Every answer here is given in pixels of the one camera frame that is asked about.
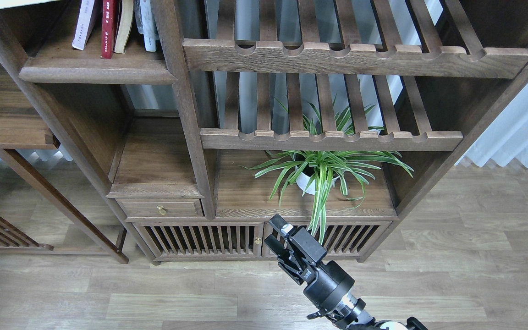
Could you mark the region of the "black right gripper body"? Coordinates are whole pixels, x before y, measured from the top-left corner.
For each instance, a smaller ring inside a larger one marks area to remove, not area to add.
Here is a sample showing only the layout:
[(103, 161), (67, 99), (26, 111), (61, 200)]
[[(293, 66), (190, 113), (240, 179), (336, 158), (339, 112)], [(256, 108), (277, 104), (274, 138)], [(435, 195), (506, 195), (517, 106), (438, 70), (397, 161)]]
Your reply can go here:
[(307, 265), (304, 271), (281, 269), (297, 284), (307, 283), (303, 293), (318, 308), (316, 313), (307, 316), (308, 319), (326, 317), (337, 328), (374, 325), (374, 318), (364, 310), (365, 302), (351, 293), (354, 279), (335, 261)]

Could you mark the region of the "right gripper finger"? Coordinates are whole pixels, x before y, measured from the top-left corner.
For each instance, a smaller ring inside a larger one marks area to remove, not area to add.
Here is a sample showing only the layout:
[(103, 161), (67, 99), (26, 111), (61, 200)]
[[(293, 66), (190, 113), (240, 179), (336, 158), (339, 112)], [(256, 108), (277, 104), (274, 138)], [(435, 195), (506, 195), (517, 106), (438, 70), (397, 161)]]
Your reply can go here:
[(266, 237), (264, 243), (276, 255), (279, 263), (289, 265), (289, 267), (295, 265), (292, 250), (285, 248), (272, 234)]
[(281, 264), (282, 268), (287, 271), (304, 271), (307, 265), (317, 266), (321, 265), (322, 259), (327, 254), (327, 251), (319, 242), (306, 230), (306, 228), (296, 228), (287, 223), (280, 215), (276, 214), (269, 220), (269, 224), (273, 230), (277, 231), (285, 243), (287, 248), (292, 250), (295, 265)]

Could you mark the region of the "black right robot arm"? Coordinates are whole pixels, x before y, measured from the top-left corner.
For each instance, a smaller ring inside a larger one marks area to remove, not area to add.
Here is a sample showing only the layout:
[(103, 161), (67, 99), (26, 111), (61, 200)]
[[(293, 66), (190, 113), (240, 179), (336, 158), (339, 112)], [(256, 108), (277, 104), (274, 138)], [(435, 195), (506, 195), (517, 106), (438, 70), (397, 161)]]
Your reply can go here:
[(308, 319), (326, 317), (342, 330), (425, 330), (417, 318), (407, 323), (376, 321), (365, 311), (365, 302), (351, 293), (354, 279), (335, 261), (324, 264), (327, 251), (306, 228), (296, 228), (276, 214), (270, 225), (287, 243), (285, 248), (273, 235), (265, 239), (266, 246), (277, 255), (278, 265), (297, 284), (306, 283), (304, 295), (318, 308)]

